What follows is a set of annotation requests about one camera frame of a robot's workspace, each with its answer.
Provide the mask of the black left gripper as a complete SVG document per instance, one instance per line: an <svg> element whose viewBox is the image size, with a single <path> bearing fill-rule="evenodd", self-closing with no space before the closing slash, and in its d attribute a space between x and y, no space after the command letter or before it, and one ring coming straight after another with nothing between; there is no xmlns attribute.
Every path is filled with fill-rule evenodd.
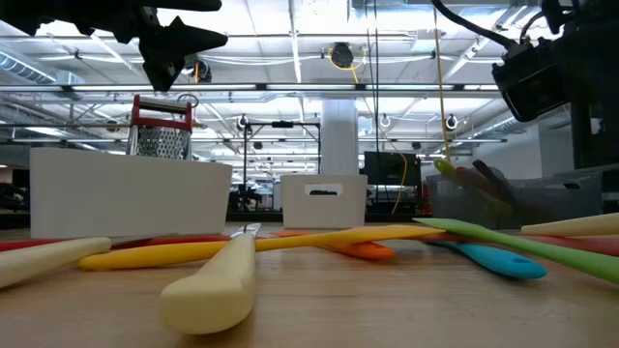
<svg viewBox="0 0 619 348"><path fill-rule="evenodd" d="M157 8L216 12L221 8L221 0L98 0L89 11L89 36L103 30L112 33L121 44L133 38L146 42L160 40L165 28L157 19ZM166 40L170 50L189 55L224 46L228 37L189 26L176 16L166 27Z"/></svg>

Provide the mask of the white plastic bin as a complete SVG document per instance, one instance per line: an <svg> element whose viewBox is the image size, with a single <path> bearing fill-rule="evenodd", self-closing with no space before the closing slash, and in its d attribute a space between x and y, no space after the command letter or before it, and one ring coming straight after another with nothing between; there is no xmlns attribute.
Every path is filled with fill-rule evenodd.
<svg viewBox="0 0 619 348"><path fill-rule="evenodd" d="M35 238L218 234L232 168L227 164L80 150L30 151Z"/></svg>
<svg viewBox="0 0 619 348"><path fill-rule="evenodd" d="M286 229L346 229L365 224L365 175L284 175L280 186Z"/></svg>

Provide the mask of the blue silicone spoon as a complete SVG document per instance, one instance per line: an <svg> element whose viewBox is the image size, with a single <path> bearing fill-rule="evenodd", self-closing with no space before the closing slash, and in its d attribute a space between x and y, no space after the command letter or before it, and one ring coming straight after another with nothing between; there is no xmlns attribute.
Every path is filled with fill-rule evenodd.
<svg viewBox="0 0 619 348"><path fill-rule="evenodd" d="M535 261L497 247L459 242L434 242L433 244L454 249L501 276L516 279L538 279L547 275L545 267Z"/></svg>

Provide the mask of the yellow silicone spatula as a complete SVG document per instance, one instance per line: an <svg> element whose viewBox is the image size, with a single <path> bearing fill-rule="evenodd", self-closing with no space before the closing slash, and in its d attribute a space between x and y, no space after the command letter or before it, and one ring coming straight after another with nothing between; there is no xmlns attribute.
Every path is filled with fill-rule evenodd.
<svg viewBox="0 0 619 348"><path fill-rule="evenodd" d="M358 244L382 240L408 239L442 234L439 228L420 225L384 225L357 227L336 232L302 236L257 239L243 234L228 241L141 246L113 250L86 256L77 262L86 271L128 270L171 266L207 260L225 247L242 243L252 251L267 251L294 247L320 247L338 244Z"/></svg>

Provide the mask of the black background rig frame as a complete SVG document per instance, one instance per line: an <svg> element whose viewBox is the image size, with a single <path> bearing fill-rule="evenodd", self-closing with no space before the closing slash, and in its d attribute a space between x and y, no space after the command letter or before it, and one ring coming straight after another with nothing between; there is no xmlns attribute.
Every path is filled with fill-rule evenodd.
<svg viewBox="0 0 619 348"><path fill-rule="evenodd" d="M250 197L248 193L248 144L250 142L248 128L257 126L257 129L252 133L258 135L264 127L272 129L291 129L301 127L310 137L317 143L317 169L316 172L322 172L322 131L319 123L309 122L294 122L294 121L272 121L272 122L250 122L247 121L243 128L243 182L239 186L239 197L241 200Z"/></svg>

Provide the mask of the grey translucent plastic bin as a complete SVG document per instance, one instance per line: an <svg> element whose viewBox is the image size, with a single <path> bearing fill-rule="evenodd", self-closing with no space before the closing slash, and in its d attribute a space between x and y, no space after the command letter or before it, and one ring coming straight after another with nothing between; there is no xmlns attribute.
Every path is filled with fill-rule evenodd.
<svg viewBox="0 0 619 348"><path fill-rule="evenodd" d="M510 180L499 169L490 170L509 186L517 209L460 176L438 174L427 177L432 215L507 230L603 212L603 175L598 172Z"/></svg>

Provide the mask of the pink silicone spatula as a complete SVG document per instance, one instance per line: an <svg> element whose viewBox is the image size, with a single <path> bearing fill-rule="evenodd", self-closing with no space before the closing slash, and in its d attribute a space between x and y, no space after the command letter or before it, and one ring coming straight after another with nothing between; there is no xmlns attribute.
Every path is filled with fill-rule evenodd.
<svg viewBox="0 0 619 348"><path fill-rule="evenodd" d="M459 235L451 234L451 233L441 233L441 234L432 234L432 235L412 237L412 240L425 242L425 243L459 242L459 243L473 243L473 244L489 245L488 241L471 238L471 237L459 236ZM619 238L570 239L570 238L561 238L561 237L532 236L532 237L526 237L526 240L619 257Z"/></svg>

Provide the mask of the steel box grater red trim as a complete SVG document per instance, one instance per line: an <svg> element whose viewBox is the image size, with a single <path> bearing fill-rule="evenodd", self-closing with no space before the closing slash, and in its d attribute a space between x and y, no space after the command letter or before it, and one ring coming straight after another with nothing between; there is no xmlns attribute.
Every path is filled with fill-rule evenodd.
<svg viewBox="0 0 619 348"><path fill-rule="evenodd" d="M179 120L146 117L143 111L155 111ZM192 159L192 105L159 101L135 95L130 119L126 154L170 160Z"/></svg>

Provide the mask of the black aluminium table frame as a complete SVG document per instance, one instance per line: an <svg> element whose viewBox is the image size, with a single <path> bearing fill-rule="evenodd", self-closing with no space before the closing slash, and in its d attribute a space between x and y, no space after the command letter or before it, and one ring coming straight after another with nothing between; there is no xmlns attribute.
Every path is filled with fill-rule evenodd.
<svg viewBox="0 0 619 348"><path fill-rule="evenodd" d="M366 214L366 223L411 222L414 218L430 218L430 215L413 214ZM282 222L282 213L276 212L228 212L226 222ZM30 227L27 213L0 213L0 230Z"/></svg>

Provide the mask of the green silicone spatula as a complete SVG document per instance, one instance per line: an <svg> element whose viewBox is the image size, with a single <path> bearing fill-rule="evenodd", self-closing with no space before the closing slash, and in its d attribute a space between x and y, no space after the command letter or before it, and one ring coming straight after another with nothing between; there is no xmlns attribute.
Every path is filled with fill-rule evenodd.
<svg viewBox="0 0 619 348"><path fill-rule="evenodd" d="M481 225L451 218L417 217L415 221L460 236L481 239L527 251L566 267L619 284L619 257L570 247L556 246L499 233Z"/></svg>

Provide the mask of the red silicone spatula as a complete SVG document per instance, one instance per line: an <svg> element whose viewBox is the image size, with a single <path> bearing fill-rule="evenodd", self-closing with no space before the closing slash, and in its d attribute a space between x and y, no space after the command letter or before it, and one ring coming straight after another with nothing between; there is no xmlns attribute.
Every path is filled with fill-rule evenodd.
<svg viewBox="0 0 619 348"><path fill-rule="evenodd" d="M171 245L184 243L203 243L203 242L222 242L228 241L228 236L206 235L206 236L166 236L158 238L134 238L134 237L114 237L112 238L111 249L125 249L132 247L148 247L157 245ZM27 247L38 247L43 245L65 242L65 239L31 239L22 241L0 242L0 252L22 249Z"/></svg>

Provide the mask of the green silicone spoon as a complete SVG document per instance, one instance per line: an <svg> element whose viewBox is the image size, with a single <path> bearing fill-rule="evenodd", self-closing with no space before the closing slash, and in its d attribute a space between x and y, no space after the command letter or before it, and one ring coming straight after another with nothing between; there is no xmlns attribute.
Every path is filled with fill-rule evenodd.
<svg viewBox="0 0 619 348"><path fill-rule="evenodd" d="M433 163L442 175L446 175L448 179L459 186L470 189L481 196L498 215L508 216L513 212L512 207L499 198L497 189L493 188L479 174L475 174L466 168L458 169L444 159L436 159Z"/></svg>

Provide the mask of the white building pillar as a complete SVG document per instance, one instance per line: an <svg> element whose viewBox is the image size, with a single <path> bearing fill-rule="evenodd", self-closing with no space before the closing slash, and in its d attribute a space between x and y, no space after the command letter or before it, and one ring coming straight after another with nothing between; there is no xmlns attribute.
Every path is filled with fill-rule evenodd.
<svg viewBox="0 0 619 348"><path fill-rule="evenodd" d="M322 101L321 167L323 174L357 175L358 114L352 99Z"/></svg>

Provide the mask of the orange silicone spatula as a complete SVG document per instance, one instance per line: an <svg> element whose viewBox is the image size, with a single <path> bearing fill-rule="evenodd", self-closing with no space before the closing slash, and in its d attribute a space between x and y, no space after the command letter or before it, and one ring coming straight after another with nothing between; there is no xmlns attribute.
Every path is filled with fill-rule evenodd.
<svg viewBox="0 0 619 348"><path fill-rule="evenodd" d="M320 248L369 261L387 261L396 257L396 252L393 249L374 242L336 244L320 246Z"/></svg>

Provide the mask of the black equipment box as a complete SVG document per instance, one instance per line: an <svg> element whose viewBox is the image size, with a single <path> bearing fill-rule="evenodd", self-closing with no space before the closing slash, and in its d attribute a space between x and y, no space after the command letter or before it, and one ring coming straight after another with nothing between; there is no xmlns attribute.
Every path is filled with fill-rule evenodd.
<svg viewBox="0 0 619 348"><path fill-rule="evenodd" d="M364 152L363 173L370 185L416 187L422 181L421 164L414 154Z"/></svg>

